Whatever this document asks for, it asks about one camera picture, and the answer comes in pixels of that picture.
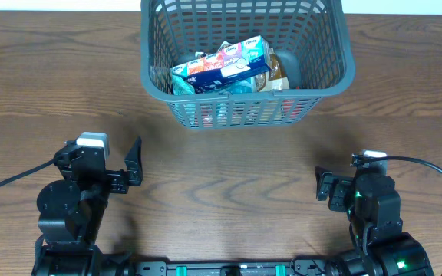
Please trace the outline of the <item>teal white pouch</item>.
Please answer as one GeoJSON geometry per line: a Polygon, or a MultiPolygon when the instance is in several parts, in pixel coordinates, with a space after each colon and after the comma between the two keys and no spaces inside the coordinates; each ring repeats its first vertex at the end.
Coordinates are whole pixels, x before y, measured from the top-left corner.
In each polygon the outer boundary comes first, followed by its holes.
{"type": "Polygon", "coordinates": [[[237,81],[233,84],[224,87],[221,90],[223,93],[230,94],[249,94],[256,91],[256,79],[254,77],[247,78],[245,80],[237,81]]]}

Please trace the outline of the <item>teal white packet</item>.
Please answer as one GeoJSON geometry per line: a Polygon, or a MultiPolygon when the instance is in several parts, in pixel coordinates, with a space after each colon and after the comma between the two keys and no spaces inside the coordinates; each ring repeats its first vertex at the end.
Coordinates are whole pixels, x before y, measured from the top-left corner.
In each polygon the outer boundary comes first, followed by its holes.
{"type": "Polygon", "coordinates": [[[193,95],[196,93],[194,87],[191,84],[187,83],[182,77],[173,74],[171,78],[174,95],[182,96],[193,95]]]}

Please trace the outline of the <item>Kleenex tissue multipack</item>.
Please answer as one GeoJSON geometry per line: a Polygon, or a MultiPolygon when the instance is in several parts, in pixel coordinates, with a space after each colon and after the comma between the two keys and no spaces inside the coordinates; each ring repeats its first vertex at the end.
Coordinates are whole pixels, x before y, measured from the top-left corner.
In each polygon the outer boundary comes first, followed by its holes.
{"type": "Polygon", "coordinates": [[[230,84],[271,69],[269,44],[260,35],[236,44],[224,41],[212,54],[197,52],[196,58],[170,69],[191,84],[196,94],[219,92],[230,84]]]}

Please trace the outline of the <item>brown white grain bag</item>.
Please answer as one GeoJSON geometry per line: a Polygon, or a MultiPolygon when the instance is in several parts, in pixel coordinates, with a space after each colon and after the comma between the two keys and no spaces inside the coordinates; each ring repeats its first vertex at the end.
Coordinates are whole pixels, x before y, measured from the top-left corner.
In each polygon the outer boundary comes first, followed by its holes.
{"type": "Polygon", "coordinates": [[[257,92],[262,91],[266,86],[268,80],[267,73],[257,74],[255,76],[255,80],[256,80],[256,91],[257,92]]]}
{"type": "Polygon", "coordinates": [[[287,73],[272,48],[269,49],[269,56],[271,69],[265,72],[267,73],[268,80],[266,86],[260,92],[289,89],[287,73]]]}

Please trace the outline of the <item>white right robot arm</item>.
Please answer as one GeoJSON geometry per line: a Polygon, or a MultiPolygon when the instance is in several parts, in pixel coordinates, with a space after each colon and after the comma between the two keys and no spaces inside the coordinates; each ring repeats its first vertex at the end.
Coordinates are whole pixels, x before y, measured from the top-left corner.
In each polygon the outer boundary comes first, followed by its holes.
{"type": "Polygon", "coordinates": [[[327,275],[431,276],[422,245],[403,230],[401,197],[384,161],[358,165],[353,177],[315,168],[316,199],[343,212],[354,249],[326,261],[327,275]]]}

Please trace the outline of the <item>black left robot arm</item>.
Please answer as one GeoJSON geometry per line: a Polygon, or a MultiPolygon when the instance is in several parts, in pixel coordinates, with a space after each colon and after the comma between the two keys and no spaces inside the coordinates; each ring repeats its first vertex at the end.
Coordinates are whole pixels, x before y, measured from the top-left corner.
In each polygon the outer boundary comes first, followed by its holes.
{"type": "Polygon", "coordinates": [[[140,186],[143,168],[141,139],[124,159],[125,169],[108,170],[110,154],[104,133],[82,133],[54,155],[62,175],[38,194],[38,227],[33,275],[134,275],[130,254],[105,254],[96,246],[111,194],[126,194],[140,186]]]}

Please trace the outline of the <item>orange spaghetti packet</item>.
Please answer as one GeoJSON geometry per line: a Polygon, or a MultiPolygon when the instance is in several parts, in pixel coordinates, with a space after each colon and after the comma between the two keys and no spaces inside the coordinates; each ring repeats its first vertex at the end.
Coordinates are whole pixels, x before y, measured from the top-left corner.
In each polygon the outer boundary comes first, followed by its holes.
{"type": "Polygon", "coordinates": [[[318,98],[228,100],[214,103],[172,103],[177,121],[192,129],[289,125],[300,121],[318,98]]]}

